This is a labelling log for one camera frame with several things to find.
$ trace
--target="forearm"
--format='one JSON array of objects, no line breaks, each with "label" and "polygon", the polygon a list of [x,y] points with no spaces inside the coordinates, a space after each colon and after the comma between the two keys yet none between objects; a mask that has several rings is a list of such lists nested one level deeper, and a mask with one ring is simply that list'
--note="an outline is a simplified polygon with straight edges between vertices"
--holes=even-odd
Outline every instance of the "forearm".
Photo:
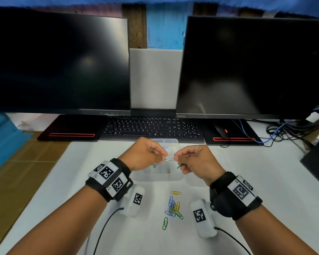
[{"label": "forearm", "polygon": [[98,192],[84,186],[27,233],[8,255],[76,254],[106,205]]},{"label": "forearm", "polygon": [[263,205],[235,223],[254,255],[317,254]]}]

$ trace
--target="white sensor device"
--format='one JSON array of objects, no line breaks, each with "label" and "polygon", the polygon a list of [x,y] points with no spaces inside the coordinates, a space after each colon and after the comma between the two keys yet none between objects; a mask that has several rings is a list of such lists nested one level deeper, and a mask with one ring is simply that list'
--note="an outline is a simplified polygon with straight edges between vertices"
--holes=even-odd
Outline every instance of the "white sensor device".
[{"label": "white sensor device", "polygon": [[206,202],[204,199],[198,199],[189,203],[190,210],[194,215],[194,223],[197,230],[197,234],[201,238],[210,238],[217,234],[217,230],[214,229],[215,222],[212,218],[212,214],[215,213],[210,208],[210,202]]},{"label": "white sensor device", "polygon": [[139,213],[140,204],[142,202],[144,193],[145,189],[143,187],[137,184],[131,186],[129,191],[122,198],[119,207],[124,209],[120,210],[119,213],[135,218]]}]

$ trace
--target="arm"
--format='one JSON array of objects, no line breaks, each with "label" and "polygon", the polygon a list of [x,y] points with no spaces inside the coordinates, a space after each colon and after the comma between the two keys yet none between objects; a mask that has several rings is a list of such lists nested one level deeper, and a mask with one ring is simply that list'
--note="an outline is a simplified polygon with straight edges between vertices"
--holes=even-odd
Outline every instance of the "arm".
[{"label": "arm", "polygon": [[[140,138],[119,159],[135,171],[160,164],[167,155],[157,142]],[[84,186],[29,231],[8,255],[77,254],[106,205],[98,192]]]},{"label": "arm", "polygon": [[[208,186],[226,172],[206,145],[187,146],[175,154],[174,160],[184,164],[184,174],[193,172]],[[263,205],[235,223],[254,255],[317,254]]]}]

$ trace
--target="mouse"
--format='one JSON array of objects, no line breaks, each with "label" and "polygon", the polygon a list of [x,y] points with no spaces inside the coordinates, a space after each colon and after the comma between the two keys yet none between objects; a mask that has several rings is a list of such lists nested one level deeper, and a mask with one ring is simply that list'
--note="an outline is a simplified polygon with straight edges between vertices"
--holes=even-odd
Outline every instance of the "mouse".
[{"label": "mouse", "polygon": [[223,138],[229,138],[227,129],[224,129],[220,124],[218,124],[216,121],[213,121],[213,126],[215,129],[220,133],[221,137]]}]

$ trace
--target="hand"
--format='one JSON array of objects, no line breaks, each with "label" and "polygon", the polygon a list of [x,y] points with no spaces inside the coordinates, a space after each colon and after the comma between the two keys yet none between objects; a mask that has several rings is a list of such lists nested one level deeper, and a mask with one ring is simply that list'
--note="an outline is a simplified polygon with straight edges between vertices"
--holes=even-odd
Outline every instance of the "hand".
[{"label": "hand", "polygon": [[174,160],[184,164],[184,174],[193,172],[208,186],[226,173],[207,145],[187,146],[174,154]]},{"label": "hand", "polygon": [[161,164],[168,153],[157,142],[141,137],[118,159],[131,171],[138,171],[157,163]]}]

